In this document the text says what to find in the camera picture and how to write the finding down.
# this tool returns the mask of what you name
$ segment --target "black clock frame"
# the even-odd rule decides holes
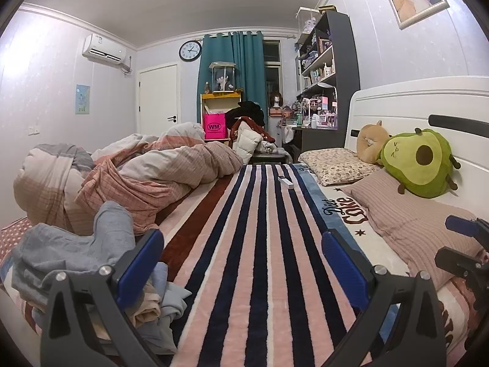
[[[185,59],[184,57],[182,57],[182,48],[185,46],[185,44],[187,43],[197,43],[200,47],[200,50],[199,50],[199,53],[197,54],[196,57],[192,58],[192,59]],[[193,62],[197,59],[199,59],[200,55],[202,55],[202,44],[199,43],[199,41],[197,40],[188,40],[188,41],[185,41],[185,43],[182,44],[182,46],[180,47],[180,49],[178,50],[178,55],[180,56],[180,59],[184,62]]]

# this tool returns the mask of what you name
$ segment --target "pink striped pillow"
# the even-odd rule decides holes
[[[399,182],[385,170],[368,175],[342,190],[363,208],[373,230],[407,264],[412,276],[426,270],[438,290],[453,277],[435,265],[437,251],[450,247],[471,257],[482,249],[474,239],[445,228],[445,219],[456,215],[475,219],[467,210],[447,206],[408,191],[398,193]]]

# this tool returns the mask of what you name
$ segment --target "air conditioner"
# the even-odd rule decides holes
[[[126,57],[126,48],[101,35],[92,34],[85,40],[83,56],[118,64]]]

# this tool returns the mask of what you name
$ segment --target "wall clock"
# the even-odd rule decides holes
[[[180,47],[178,54],[180,59],[185,62],[195,61],[202,53],[202,46],[196,40],[190,40]]]

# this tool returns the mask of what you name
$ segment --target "white puffer jacket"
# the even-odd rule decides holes
[[[245,121],[241,121],[238,128],[238,139],[233,143],[233,150],[243,159],[243,164],[246,165],[261,141],[263,141],[263,137],[253,131]]]

